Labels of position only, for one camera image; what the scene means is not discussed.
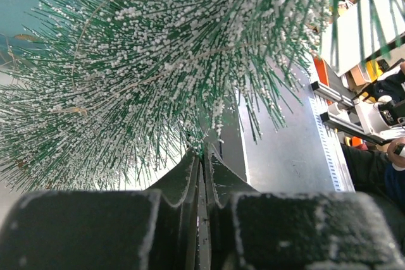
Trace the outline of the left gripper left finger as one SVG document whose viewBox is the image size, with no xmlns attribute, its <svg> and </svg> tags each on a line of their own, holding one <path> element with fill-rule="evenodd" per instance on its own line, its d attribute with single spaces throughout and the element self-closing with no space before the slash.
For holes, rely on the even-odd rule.
<svg viewBox="0 0 405 270">
<path fill-rule="evenodd" d="M 194 269 L 200 160 L 143 191 L 37 191 L 1 227 L 2 269 Z"/>
</svg>

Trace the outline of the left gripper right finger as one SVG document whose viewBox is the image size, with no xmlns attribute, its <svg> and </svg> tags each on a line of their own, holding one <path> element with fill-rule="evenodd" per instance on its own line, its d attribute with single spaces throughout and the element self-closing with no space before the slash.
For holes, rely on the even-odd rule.
<svg viewBox="0 0 405 270">
<path fill-rule="evenodd" d="M 211 269 L 403 269 L 383 212 L 364 193 L 261 193 L 204 150 Z"/>
</svg>

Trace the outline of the small frosted christmas tree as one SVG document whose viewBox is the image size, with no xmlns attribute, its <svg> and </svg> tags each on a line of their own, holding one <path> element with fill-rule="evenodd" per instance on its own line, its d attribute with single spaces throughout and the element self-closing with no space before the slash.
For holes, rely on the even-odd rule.
<svg viewBox="0 0 405 270">
<path fill-rule="evenodd" d="M 1 36 L 1 179 L 21 192 L 143 183 L 247 111 L 285 126 L 310 61 L 341 71 L 341 0 L 36 0 Z"/>
</svg>

